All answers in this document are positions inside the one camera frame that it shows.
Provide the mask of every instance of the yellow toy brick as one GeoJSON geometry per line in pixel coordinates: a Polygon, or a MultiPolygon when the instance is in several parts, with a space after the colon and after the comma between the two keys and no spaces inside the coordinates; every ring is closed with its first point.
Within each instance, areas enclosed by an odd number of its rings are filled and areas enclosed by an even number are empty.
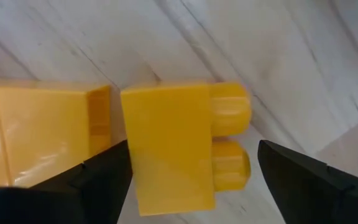
{"type": "Polygon", "coordinates": [[[215,191],[244,187],[247,156],[230,141],[213,142],[249,123],[240,85],[138,86],[122,91],[121,103],[141,215],[212,209],[215,191]]]}
{"type": "Polygon", "coordinates": [[[0,80],[0,135],[14,186],[49,179],[111,145],[109,87],[0,80]]]}

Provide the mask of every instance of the cylindrical stud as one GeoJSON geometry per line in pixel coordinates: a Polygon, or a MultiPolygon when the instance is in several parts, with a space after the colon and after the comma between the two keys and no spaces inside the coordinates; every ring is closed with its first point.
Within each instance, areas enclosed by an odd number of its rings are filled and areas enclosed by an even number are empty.
{"type": "Polygon", "coordinates": [[[213,136],[239,134],[248,128],[251,118],[250,97],[241,84],[212,84],[210,95],[213,136]]]}
{"type": "Polygon", "coordinates": [[[242,190],[250,177],[249,157],[235,141],[212,144],[215,191],[242,190]]]}

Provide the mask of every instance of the marble surface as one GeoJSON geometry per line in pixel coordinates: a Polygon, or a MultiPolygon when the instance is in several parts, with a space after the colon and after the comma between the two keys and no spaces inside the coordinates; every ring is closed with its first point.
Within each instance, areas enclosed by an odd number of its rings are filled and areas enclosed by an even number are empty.
{"type": "MultiPolygon", "coordinates": [[[[139,217],[131,187],[120,223],[283,223],[257,163],[260,139],[333,164],[357,158],[345,169],[358,170],[358,151],[324,149],[358,124],[358,1],[0,0],[0,77],[116,91],[235,80],[252,93],[251,126],[234,136],[252,163],[243,191],[217,194],[213,211],[139,217]]],[[[112,105],[120,115],[119,98],[112,105]]]]}

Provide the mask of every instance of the building block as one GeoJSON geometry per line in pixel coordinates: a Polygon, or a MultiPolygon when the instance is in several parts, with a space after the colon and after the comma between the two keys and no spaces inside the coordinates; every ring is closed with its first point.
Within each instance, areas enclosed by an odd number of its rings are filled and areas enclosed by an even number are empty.
{"type": "Polygon", "coordinates": [[[239,84],[135,86],[121,92],[121,103],[141,215],[213,209],[215,191],[244,187],[250,167],[242,148],[213,142],[249,123],[239,84]]]}
{"type": "Polygon", "coordinates": [[[0,80],[11,185],[33,186],[109,148],[109,96],[105,85],[0,80]]]}

